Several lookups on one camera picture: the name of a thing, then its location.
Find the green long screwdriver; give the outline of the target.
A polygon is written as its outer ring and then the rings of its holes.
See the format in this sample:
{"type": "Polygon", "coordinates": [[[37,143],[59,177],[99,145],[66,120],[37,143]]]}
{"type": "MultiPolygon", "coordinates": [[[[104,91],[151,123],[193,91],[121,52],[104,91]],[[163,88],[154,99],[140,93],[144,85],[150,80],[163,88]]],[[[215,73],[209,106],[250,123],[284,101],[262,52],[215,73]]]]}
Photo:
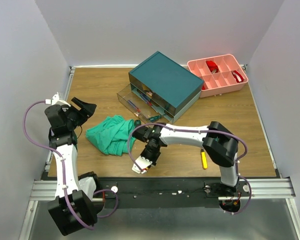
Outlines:
{"type": "Polygon", "coordinates": [[[161,114],[156,116],[151,116],[147,120],[151,123],[155,123],[156,121],[160,120],[163,116],[161,114]]]}

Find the green stubby screwdriver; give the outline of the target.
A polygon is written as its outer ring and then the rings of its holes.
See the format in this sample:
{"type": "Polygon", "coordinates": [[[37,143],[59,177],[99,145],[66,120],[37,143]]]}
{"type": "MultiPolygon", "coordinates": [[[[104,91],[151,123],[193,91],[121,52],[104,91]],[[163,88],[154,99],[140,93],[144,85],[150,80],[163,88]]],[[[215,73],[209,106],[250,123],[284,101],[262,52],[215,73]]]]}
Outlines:
{"type": "Polygon", "coordinates": [[[137,127],[140,126],[141,125],[141,121],[139,119],[136,119],[134,121],[134,125],[137,126],[137,127]]]}

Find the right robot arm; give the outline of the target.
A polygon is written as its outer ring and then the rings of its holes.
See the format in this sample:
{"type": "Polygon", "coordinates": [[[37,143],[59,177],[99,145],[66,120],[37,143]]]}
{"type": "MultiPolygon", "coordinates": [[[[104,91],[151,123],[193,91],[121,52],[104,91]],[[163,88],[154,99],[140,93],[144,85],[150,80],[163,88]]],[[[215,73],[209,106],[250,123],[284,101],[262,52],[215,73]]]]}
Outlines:
{"type": "Polygon", "coordinates": [[[198,147],[219,166],[220,184],[216,190],[220,197],[235,196],[238,191],[238,156],[240,139],[221,123],[212,121],[199,127],[176,126],[168,123],[146,123],[135,127],[129,135],[146,143],[137,159],[133,159],[132,171],[144,174],[155,166],[160,149],[169,145],[198,147]]]}

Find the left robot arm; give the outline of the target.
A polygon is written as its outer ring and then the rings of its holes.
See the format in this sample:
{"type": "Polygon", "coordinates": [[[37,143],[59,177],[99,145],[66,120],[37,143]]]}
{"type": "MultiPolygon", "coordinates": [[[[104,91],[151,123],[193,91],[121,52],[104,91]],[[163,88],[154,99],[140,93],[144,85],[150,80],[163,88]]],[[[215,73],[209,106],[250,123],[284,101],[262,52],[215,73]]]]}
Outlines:
{"type": "Polygon", "coordinates": [[[101,191],[94,172],[78,175],[78,137],[75,133],[75,129],[95,113],[97,106],[76,97],[71,101],[69,104],[56,93],[45,101],[48,107],[44,111],[50,123],[49,149],[57,169],[56,191],[54,200],[48,203],[48,212],[64,236],[83,228],[93,229],[100,209],[93,203],[93,198],[101,191]]]}

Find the clear drawer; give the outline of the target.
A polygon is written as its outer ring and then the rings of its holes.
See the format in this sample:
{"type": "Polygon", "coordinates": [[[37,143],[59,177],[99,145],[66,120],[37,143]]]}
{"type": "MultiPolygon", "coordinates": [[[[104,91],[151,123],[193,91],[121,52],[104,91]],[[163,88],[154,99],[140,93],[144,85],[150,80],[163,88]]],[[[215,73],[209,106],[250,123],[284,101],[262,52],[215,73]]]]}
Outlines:
{"type": "Polygon", "coordinates": [[[135,116],[144,123],[150,123],[148,121],[148,118],[157,115],[162,115],[162,118],[156,122],[169,123],[169,124],[173,123],[174,120],[173,115],[171,115],[167,110],[165,110],[159,104],[158,104],[159,107],[147,105],[142,100],[137,90],[139,89],[133,86],[132,84],[128,84],[121,91],[117,93],[118,101],[135,115],[136,111],[127,102],[128,100],[131,100],[141,111],[139,116],[136,115],[135,116]]]}

